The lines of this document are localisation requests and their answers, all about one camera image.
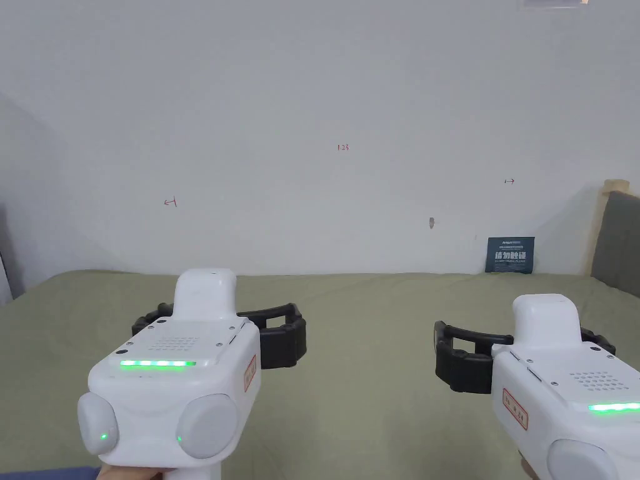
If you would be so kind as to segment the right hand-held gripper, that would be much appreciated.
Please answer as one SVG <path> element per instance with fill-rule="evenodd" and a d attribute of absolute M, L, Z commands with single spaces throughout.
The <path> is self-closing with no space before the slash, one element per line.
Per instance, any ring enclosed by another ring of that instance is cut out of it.
<path fill-rule="evenodd" d="M 457 393 L 491 394 L 538 479 L 638 479 L 639 372 L 580 327 L 563 295 L 518 296 L 512 310 L 514 337 L 436 321 L 436 376 Z"/>

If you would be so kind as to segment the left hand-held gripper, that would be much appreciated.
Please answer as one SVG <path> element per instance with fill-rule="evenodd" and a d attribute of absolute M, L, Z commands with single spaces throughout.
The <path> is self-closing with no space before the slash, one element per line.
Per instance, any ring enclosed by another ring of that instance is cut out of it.
<path fill-rule="evenodd" d="M 135 320 L 132 338 L 90 370 L 78 401 L 88 452 L 112 466 L 167 469 L 168 479 L 221 478 L 260 368 L 292 368 L 306 353 L 294 303 L 237 313 L 235 289 L 229 269 L 190 269 L 174 304 Z"/>

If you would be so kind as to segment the person's left hand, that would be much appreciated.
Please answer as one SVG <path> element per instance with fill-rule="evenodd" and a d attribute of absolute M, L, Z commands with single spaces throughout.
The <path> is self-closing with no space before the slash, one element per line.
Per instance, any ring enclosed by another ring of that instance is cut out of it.
<path fill-rule="evenodd" d="M 112 466 L 103 464 L 97 480 L 147 480 L 153 479 L 159 472 L 148 467 Z"/>

